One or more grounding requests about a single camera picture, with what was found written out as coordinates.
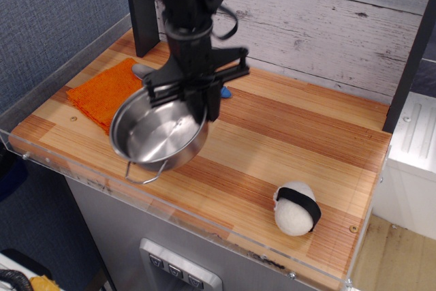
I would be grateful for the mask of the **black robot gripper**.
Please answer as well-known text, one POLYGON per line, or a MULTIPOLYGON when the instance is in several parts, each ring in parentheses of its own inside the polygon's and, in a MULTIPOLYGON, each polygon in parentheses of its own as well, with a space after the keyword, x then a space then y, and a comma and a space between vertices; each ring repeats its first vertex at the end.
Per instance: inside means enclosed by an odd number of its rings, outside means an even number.
POLYGON ((233 20, 237 17, 223 6, 224 0, 162 1, 170 58, 143 80, 150 106, 199 93, 207 109, 206 119, 213 122, 220 113, 222 84, 249 72, 246 48, 214 49, 211 44, 213 15, 222 11, 233 20))

